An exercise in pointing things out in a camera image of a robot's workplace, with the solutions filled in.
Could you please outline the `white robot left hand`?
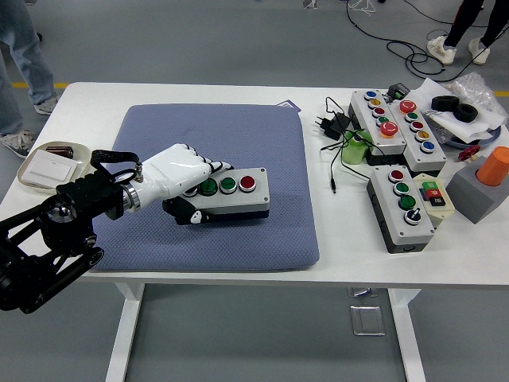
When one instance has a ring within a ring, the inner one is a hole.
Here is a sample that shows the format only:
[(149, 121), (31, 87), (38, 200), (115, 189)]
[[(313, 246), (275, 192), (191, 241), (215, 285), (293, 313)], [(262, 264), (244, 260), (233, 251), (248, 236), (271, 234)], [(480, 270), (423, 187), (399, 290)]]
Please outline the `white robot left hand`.
[(186, 144), (174, 144), (142, 163), (143, 181), (131, 182), (136, 192), (136, 205), (145, 209), (160, 201), (163, 209), (181, 223), (207, 223), (210, 215), (186, 201), (183, 195), (213, 174), (232, 168), (227, 162), (214, 162), (200, 156)]

